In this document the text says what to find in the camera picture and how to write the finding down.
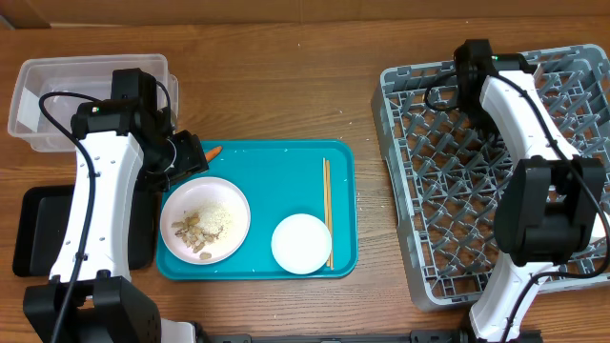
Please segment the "orange carrot piece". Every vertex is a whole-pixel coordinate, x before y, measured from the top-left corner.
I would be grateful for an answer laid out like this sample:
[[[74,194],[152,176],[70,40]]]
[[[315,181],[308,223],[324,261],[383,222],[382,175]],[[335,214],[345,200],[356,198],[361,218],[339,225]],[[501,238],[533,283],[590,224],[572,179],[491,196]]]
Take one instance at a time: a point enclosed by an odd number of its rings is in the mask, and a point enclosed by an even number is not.
[[[208,162],[213,161],[223,150],[222,146],[214,147],[205,152],[205,158]]]

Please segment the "white bowl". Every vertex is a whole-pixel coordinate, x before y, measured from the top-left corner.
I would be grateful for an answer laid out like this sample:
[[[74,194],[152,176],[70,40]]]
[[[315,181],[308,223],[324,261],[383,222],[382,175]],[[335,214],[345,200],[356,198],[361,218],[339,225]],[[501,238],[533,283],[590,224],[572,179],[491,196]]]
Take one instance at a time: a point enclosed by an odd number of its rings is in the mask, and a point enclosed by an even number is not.
[[[297,213],[284,218],[276,226],[271,250],[275,262],[284,271],[305,275],[326,265],[332,251],[332,238],[320,219]]]

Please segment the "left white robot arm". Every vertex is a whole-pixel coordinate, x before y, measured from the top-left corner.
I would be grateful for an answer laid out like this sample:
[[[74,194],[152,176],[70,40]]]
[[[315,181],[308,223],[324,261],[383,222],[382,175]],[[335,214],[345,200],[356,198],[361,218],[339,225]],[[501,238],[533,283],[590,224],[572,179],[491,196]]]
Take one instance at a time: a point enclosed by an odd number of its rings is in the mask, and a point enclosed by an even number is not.
[[[23,311],[44,342],[205,342],[196,322],[162,318],[131,282],[129,230],[135,186],[164,191],[206,171],[199,138],[173,130],[157,106],[165,86],[140,69],[115,70],[111,96],[82,95],[63,127],[76,147],[68,225],[46,285],[25,291]]]

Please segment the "teal serving tray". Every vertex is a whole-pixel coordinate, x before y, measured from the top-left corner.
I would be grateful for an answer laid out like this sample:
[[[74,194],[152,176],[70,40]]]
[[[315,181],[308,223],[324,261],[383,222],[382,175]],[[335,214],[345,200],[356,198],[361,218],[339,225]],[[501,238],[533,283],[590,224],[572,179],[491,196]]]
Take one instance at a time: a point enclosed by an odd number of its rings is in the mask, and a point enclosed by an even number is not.
[[[159,241],[156,265],[173,281],[241,281],[290,279],[272,256],[272,234],[285,217],[307,213],[324,216],[323,167],[331,167],[334,265],[313,272],[314,278],[341,278],[358,259],[355,160],[338,140],[222,141],[223,151],[202,172],[236,185],[249,202],[252,222],[241,247],[211,265],[195,265],[175,256]]]

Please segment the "grey dishwasher rack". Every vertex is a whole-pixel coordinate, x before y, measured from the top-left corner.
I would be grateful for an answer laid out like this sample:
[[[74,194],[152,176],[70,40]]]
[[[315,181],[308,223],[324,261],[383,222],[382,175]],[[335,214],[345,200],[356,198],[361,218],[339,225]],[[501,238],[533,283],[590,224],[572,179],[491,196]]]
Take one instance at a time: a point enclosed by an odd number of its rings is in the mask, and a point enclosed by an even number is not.
[[[533,50],[537,91],[566,140],[586,157],[609,158],[609,60],[587,44]],[[456,99],[456,84],[432,82],[449,61],[393,67],[371,108],[390,174],[397,235],[413,303],[425,312],[475,302],[498,257],[492,221],[512,162],[501,142],[474,131],[464,113],[430,110]]]

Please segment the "pink plate with food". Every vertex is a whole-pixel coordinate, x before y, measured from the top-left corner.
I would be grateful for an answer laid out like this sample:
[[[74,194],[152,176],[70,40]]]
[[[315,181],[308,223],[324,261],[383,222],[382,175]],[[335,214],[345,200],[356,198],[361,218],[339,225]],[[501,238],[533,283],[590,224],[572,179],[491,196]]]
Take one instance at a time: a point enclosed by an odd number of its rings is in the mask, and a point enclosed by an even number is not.
[[[244,193],[219,177],[199,177],[171,191],[160,215],[160,233],[178,259],[210,265],[234,254],[245,241],[251,210]]]

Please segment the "black tray bin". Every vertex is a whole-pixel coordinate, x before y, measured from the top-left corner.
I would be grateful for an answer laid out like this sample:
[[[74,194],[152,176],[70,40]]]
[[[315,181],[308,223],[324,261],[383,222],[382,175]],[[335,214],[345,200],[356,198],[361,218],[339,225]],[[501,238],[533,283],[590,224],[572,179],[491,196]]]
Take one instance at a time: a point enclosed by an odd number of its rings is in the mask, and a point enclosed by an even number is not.
[[[24,194],[12,262],[15,275],[50,274],[67,230],[73,189],[73,185],[34,187]],[[132,271],[153,262],[159,208],[158,194],[134,193],[128,247]]]

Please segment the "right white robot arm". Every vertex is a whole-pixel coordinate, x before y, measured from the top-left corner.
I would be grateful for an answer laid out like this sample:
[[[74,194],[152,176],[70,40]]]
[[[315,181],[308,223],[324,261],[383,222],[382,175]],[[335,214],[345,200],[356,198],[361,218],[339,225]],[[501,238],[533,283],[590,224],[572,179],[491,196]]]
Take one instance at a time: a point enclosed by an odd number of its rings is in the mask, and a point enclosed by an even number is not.
[[[499,253],[469,311],[477,342],[520,342],[520,323],[539,292],[570,257],[609,237],[601,208],[605,169],[565,139],[543,105],[541,69],[519,53],[495,54],[485,39],[454,52],[457,106],[485,134],[502,139],[513,163],[493,219]]]

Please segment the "wooden chopstick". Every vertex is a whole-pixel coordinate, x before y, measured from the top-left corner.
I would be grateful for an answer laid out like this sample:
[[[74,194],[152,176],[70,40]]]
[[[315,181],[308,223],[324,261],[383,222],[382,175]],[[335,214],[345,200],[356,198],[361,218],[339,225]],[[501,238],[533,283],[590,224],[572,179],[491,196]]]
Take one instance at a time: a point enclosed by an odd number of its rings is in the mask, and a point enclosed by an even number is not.
[[[330,229],[330,215],[329,215],[329,209],[330,209],[330,205],[329,205],[329,178],[328,178],[328,162],[327,159],[325,157],[323,157],[323,186],[324,186],[324,215],[325,215],[325,225],[327,227],[327,231],[329,233],[329,236],[331,234],[331,229]],[[326,262],[326,266],[327,267],[331,267],[331,263],[330,263],[330,252],[329,251],[329,256],[327,257],[327,262]]]
[[[327,159],[328,162],[328,178],[329,178],[329,205],[330,205],[330,209],[329,209],[329,215],[330,215],[330,229],[331,229],[331,248],[332,251],[330,252],[330,263],[331,263],[331,267],[330,269],[333,270],[334,269],[334,247],[333,247],[333,236],[334,236],[334,228],[333,228],[333,211],[332,211],[332,182],[331,182],[331,164],[330,164],[330,160]]]

